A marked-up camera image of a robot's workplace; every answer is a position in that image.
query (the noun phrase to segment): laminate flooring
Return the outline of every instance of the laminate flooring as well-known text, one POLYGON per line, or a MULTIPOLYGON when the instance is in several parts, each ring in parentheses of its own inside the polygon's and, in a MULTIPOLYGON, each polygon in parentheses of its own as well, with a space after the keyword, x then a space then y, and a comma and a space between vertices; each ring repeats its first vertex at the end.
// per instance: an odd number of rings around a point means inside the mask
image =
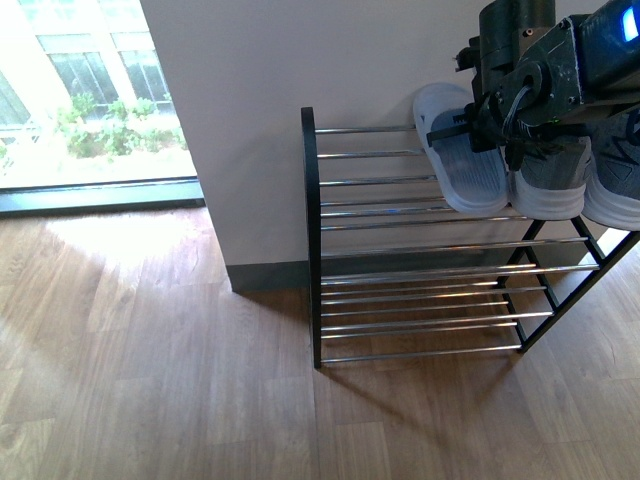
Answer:
POLYGON ((638 249, 525 355, 314 371, 306 290, 233 293, 205 209, 0 245, 0 479, 640 478, 638 249))

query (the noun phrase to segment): chrome rod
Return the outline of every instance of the chrome rod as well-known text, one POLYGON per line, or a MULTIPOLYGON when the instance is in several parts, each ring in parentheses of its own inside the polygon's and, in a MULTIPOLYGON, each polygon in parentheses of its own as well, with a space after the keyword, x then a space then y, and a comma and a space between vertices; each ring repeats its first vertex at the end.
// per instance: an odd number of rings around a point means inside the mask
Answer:
POLYGON ((424 149, 416 148, 410 150, 385 150, 372 152, 343 152, 343 153, 322 153, 318 155, 318 160, 346 160, 351 158, 389 158, 389 157, 418 157, 424 155, 424 149))
POLYGON ((354 315, 385 315, 389 313, 405 313, 405 312, 426 312, 433 310, 453 310, 455 308, 473 308, 473 307, 497 307, 500 305, 508 305, 509 302, 483 302, 483 303, 469 303, 466 305, 437 305, 432 307, 407 307, 407 308, 389 308, 384 310, 360 310, 350 312, 330 312, 321 313, 323 318, 329 317, 351 317, 354 315))
POLYGON ((416 279, 420 280, 449 280, 453 278, 473 278, 473 277, 486 277, 489 275, 504 275, 504 276, 513 276, 513 275, 537 275, 539 273, 561 273, 561 272, 585 272, 585 271, 593 271, 599 270, 600 267, 598 265, 575 265, 569 267, 547 267, 547 268, 531 268, 528 270, 513 270, 511 272, 470 272, 470 273, 458 273, 458 274, 444 274, 439 277, 429 276, 428 274, 423 274, 423 277, 420 278, 417 275, 412 276, 408 275, 406 277, 397 277, 397 276, 386 276, 386 277, 370 277, 363 279, 354 279, 354 280, 326 280, 322 282, 322 286, 333 286, 333 285, 371 285, 376 283, 405 283, 411 282, 416 279))
POLYGON ((435 182, 435 175, 421 175, 417 177, 380 177, 380 178, 352 178, 346 180, 331 180, 320 182, 321 187, 352 187, 358 185, 400 185, 406 183, 435 182))
POLYGON ((522 345, 504 345, 500 347, 482 347, 482 348, 462 348, 458 350, 432 350, 430 352, 416 352, 416 353, 387 353, 381 355, 363 355, 359 357, 341 357, 341 358, 328 358, 322 360, 323 364, 331 363, 344 363, 344 362, 361 362, 367 360, 388 360, 388 359, 402 359, 402 358, 415 358, 415 357, 432 357, 436 355, 451 355, 459 353, 476 353, 476 352, 497 352, 500 350, 518 350, 522 348, 522 345))
POLYGON ((322 332, 348 332, 350 330, 371 330, 377 328, 428 327, 431 325, 455 325, 495 320, 514 320, 536 317, 549 317, 553 312, 505 313, 501 315, 481 315, 477 317, 443 318, 439 320, 406 320, 395 322, 355 323, 352 325, 332 325, 322 327, 322 332))
POLYGON ((426 285, 421 287, 407 287, 407 288, 375 288, 370 290, 344 290, 340 292, 322 292, 320 295, 323 298, 326 297, 344 297, 351 295, 363 295, 373 293, 402 293, 402 292, 420 292, 424 290, 449 290, 452 288, 468 288, 468 287, 493 287, 498 285, 498 282, 474 282, 474 283, 459 283, 451 285, 426 285))
POLYGON ((320 218, 388 217, 391 215, 424 215, 433 212, 455 212, 455 210, 448 205, 436 207, 387 208, 383 210, 360 210, 355 212, 327 212, 321 213, 320 218))
POLYGON ((380 332, 360 332, 360 333, 339 333, 336 335, 322 335, 323 340, 335 340, 338 338, 358 338, 377 337, 382 335, 413 335, 432 332, 457 332, 462 330, 477 330, 483 328, 504 328, 515 327, 518 322, 488 323, 485 325, 464 325, 462 327, 437 327, 437 328, 417 328, 411 330, 384 330, 380 332))
POLYGON ((477 222, 508 222, 511 220, 529 220, 527 217, 504 216, 504 217, 479 217, 479 218, 451 218, 447 220, 424 220, 413 222, 386 222, 386 223, 362 223, 352 225, 324 225, 320 227, 323 232, 337 232, 345 230, 368 230, 375 228, 401 228, 401 227, 425 227, 432 225, 451 225, 477 222))
POLYGON ((322 254, 322 258, 345 258, 345 257, 366 257, 370 255, 402 255, 416 253, 436 253, 436 252, 465 252, 473 250, 493 250, 500 248, 516 247, 537 247, 543 245, 562 245, 573 243, 584 243, 586 237, 559 238, 547 240, 521 240, 517 242, 495 242, 495 243, 475 243, 432 247, 403 247, 403 248, 382 248, 374 250, 360 250, 352 252, 327 252, 322 254))
POLYGON ((405 197, 405 198, 388 198, 385 200, 354 200, 343 202, 321 202, 321 207, 359 207, 367 205, 395 205, 399 203, 426 203, 426 202, 444 202, 444 197, 405 197))
POLYGON ((432 270, 410 270, 404 272, 386 272, 380 274, 356 273, 350 275, 326 275, 321 277, 321 284, 342 285, 344 281, 374 280, 380 282, 381 279, 394 280, 401 278, 403 281, 414 280, 439 280, 442 275, 501 275, 512 271, 535 268, 535 263, 524 263, 518 265, 491 265, 486 267, 459 267, 459 268, 438 268, 432 270))
POLYGON ((399 295, 395 297, 360 297, 344 300, 323 300, 322 305, 354 305, 359 303, 383 303, 383 302, 409 302, 412 300, 436 300, 447 298, 476 297, 481 295, 501 295, 535 292, 546 290, 547 287, 518 287, 518 288, 496 288, 494 290, 477 290, 472 292, 438 293, 433 295, 399 295))
POLYGON ((415 125, 396 125, 390 127, 358 127, 358 128, 317 128, 316 135, 335 135, 346 133, 392 133, 410 132, 415 130, 415 125))

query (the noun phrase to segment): glass window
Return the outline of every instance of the glass window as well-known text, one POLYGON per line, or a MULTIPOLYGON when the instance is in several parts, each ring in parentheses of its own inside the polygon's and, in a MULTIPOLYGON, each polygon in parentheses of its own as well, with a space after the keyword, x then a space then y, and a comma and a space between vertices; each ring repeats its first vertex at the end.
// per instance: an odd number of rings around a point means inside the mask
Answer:
POLYGON ((99 0, 113 32, 149 30, 139 0, 99 0))
POLYGON ((107 113, 107 105, 118 99, 99 53, 54 53, 49 56, 69 95, 90 93, 98 105, 98 118, 107 113))
POLYGON ((51 24, 80 23, 81 10, 76 0, 19 0, 27 19, 36 29, 51 24))
POLYGON ((38 41, 47 53, 96 52, 98 47, 91 34, 39 35, 38 41))
POLYGON ((175 114, 156 52, 131 51, 121 52, 120 55, 136 96, 154 102, 160 113, 175 114))
POLYGON ((155 50, 156 47, 149 32, 113 33, 113 43, 123 50, 155 50))
POLYGON ((0 128, 20 128, 28 120, 29 112, 0 72, 0 128))

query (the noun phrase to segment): sneaker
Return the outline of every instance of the sneaker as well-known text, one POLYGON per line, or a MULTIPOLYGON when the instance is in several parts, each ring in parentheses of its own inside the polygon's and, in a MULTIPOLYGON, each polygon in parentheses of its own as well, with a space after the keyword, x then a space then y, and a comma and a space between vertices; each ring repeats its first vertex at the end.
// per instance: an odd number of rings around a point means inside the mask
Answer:
POLYGON ((640 135, 637 111, 597 125, 584 216, 607 227, 640 230, 640 135))
POLYGON ((520 170, 509 172, 509 201, 536 220, 580 215, 591 163, 589 137, 560 136, 552 145, 525 153, 520 170))
POLYGON ((433 165, 440 189, 455 210, 471 215, 493 215, 507 204, 507 178, 498 149, 474 153, 467 135, 427 142, 427 133, 455 125, 454 117, 473 102, 471 93, 449 83, 427 85, 413 102, 420 141, 433 165))

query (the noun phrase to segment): metal shoe rack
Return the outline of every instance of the metal shoe rack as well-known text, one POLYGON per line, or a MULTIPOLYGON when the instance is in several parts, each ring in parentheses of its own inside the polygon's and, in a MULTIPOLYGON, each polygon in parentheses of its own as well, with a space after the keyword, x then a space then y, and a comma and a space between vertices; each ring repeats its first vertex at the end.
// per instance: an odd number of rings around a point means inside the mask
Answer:
MULTIPOLYGON (((421 148, 319 153, 317 140, 320 136, 361 135, 370 138, 376 134, 408 132, 415 130, 415 127, 317 129, 310 107, 302 109, 301 117, 309 247, 310 329, 315 368, 341 362, 454 353, 499 350, 525 352, 640 240, 639 232, 630 232, 605 255, 580 217, 567 221, 575 231, 575 236, 540 238, 544 236, 541 235, 544 221, 527 219, 511 209, 500 212, 503 215, 484 218, 455 215, 444 203, 443 197, 415 195, 415 190, 406 196, 379 198, 374 195, 364 200, 352 200, 347 195, 335 201, 329 192, 354 188, 361 190, 376 185, 433 184, 437 179, 434 175, 341 179, 325 179, 323 176, 321 179, 319 163, 324 165, 329 162, 335 167, 335 162, 353 159, 367 161, 402 157, 418 162, 427 162, 427 159, 421 148), (430 232, 455 225, 472 225, 476 228, 475 225, 498 226, 506 222, 524 222, 521 228, 525 231, 524 235, 516 240, 482 243, 373 249, 361 249, 349 243, 344 251, 328 251, 326 248, 326 244, 330 243, 326 241, 327 236, 344 235, 346 232, 366 232, 367 236, 375 236, 376 232, 388 229, 419 227, 425 229, 425 238, 429 239, 432 237, 430 232), (583 245, 585 255, 590 253, 593 261, 551 266, 545 266, 545 262, 541 261, 540 250, 546 247, 567 248, 573 245, 575 248, 576 244, 583 245), (472 259, 487 252, 500 252, 505 260, 500 263, 473 264, 472 259), (435 267, 421 266, 425 262, 418 261, 415 266, 411 261, 383 261, 378 262, 377 266, 375 261, 367 263, 367 260, 380 258, 439 259, 447 254, 453 254, 454 258, 468 256, 471 263, 453 266, 436 264, 435 267), (557 295, 554 291, 557 274, 577 271, 585 272, 577 288, 557 295), (528 279, 528 284, 522 286, 524 279, 528 279), (546 299, 544 303, 545 307, 548 304, 548 308, 534 312, 518 311, 520 302, 516 299, 527 295, 538 295, 543 301, 546 299), (500 333, 493 337, 487 334, 498 331, 500 333), (463 334, 467 338, 471 335, 480 344, 460 347, 454 341, 453 347, 447 347, 443 345, 445 341, 438 340, 433 348, 434 342, 429 344, 418 340, 412 345, 428 347, 384 352, 372 352, 365 348, 364 353, 358 354, 354 354, 350 348, 350 345, 358 342, 362 345, 362 342, 366 344, 380 339, 420 339, 432 334, 440 337, 463 334), (500 343, 486 345, 487 338, 499 339, 500 343)), ((405 345, 402 341, 391 341, 390 344, 405 345)))

